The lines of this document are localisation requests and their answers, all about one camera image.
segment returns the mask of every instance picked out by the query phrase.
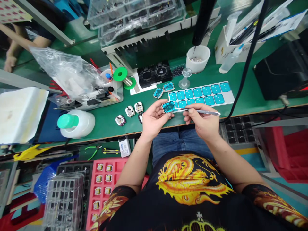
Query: screwdriver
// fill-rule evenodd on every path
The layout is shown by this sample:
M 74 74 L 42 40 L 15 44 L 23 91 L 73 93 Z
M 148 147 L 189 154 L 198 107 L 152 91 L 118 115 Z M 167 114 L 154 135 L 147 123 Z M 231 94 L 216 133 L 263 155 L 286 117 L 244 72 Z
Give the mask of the screwdriver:
M 199 46 L 206 34 L 209 21 L 217 0 L 201 0 L 200 10 L 196 22 L 195 32 L 192 38 L 192 44 L 195 46 L 193 52 L 195 53 L 196 46 Z

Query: jeans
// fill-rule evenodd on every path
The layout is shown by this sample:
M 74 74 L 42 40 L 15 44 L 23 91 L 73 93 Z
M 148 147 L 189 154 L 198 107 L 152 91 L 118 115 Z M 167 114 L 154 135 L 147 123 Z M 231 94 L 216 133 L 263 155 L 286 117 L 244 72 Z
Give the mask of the jeans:
M 204 158 L 214 159 L 204 140 L 197 135 L 195 128 L 181 131 L 177 127 L 171 132 L 161 131 L 153 140 L 153 168 L 160 158 L 172 151 L 193 151 Z

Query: wire cutters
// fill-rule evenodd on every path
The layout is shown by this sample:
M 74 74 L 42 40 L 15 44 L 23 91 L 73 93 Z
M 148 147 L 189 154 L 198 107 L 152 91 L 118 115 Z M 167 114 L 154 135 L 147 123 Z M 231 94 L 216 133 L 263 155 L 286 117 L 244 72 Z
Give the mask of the wire cutters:
M 107 149 L 107 148 L 103 148 L 102 150 L 103 154 L 119 154 L 121 151 L 119 149 Z
M 89 160 L 91 160 L 94 156 L 95 156 L 95 154 L 97 153 L 97 151 L 100 149 L 102 147 L 102 145 L 98 145 L 98 146 L 90 146 L 90 147 L 86 147 L 85 148 L 85 150 L 87 150 L 88 148 L 96 148 L 96 150 L 94 151 L 94 153 L 93 153 L 93 155 L 88 159 L 88 161 Z

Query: black t-shirt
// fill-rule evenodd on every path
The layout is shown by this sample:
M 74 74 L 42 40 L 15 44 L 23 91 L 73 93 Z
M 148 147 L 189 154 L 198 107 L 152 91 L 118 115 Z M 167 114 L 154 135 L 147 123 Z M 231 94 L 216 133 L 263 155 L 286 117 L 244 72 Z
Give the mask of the black t-shirt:
M 91 230 L 298 230 L 308 220 L 271 189 L 248 185 L 242 194 L 217 165 L 191 152 L 171 152 L 136 195 L 113 190 Z

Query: green cap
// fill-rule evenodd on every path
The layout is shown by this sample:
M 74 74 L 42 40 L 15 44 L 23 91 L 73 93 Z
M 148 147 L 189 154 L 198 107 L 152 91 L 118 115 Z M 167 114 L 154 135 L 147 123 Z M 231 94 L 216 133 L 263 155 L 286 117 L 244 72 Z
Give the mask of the green cap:
M 72 128 L 78 125 L 79 118 L 76 115 L 64 114 L 59 117 L 57 125 L 60 129 Z

